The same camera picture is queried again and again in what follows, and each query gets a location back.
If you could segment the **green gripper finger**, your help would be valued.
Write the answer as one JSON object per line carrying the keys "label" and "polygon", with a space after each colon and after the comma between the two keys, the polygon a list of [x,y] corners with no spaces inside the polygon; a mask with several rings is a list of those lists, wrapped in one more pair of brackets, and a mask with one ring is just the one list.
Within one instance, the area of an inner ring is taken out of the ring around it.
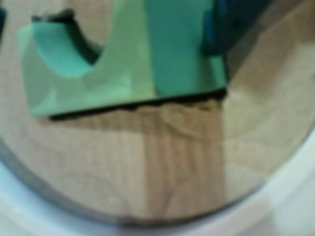
{"label": "green gripper finger", "polygon": [[0,39],[2,37],[5,19],[6,19],[6,10],[1,8],[0,9]]}

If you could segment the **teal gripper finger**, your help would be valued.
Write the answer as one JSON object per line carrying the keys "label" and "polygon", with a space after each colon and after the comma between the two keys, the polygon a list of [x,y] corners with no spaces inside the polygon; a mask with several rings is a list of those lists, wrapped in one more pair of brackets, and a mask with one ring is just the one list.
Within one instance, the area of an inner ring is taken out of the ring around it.
{"label": "teal gripper finger", "polygon": [[203,18],[202,52],[226,54],[249,30],[269,0],[214,0]]}

